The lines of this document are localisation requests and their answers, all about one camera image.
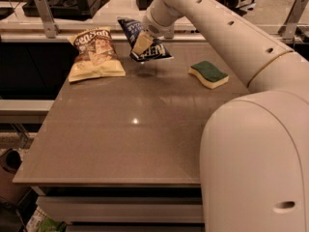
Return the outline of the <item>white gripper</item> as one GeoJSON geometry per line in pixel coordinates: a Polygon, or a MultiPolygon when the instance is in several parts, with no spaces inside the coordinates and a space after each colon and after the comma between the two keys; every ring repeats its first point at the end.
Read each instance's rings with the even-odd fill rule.
{"type": "MultiPolygon", "coordinates": [[[[173,39],[175,20],[167,9],[149,7],[143,17],[143,27],[156,38],[173,39]]],[[[152,45],[154,38],[147,32],[138,35],[133,53],[140,55],[152,45]]]]}

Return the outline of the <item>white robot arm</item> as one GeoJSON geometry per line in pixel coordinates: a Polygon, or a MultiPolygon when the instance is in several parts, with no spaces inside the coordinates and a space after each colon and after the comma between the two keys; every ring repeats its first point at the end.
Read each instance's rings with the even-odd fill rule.
{"type": "Polygon", "coordinates": [[[215,0],[154,0],[154,36],[186,17],[249,95],[208,119],[200,146],[207,232],[309,232],[309,62],[215,0]]]}

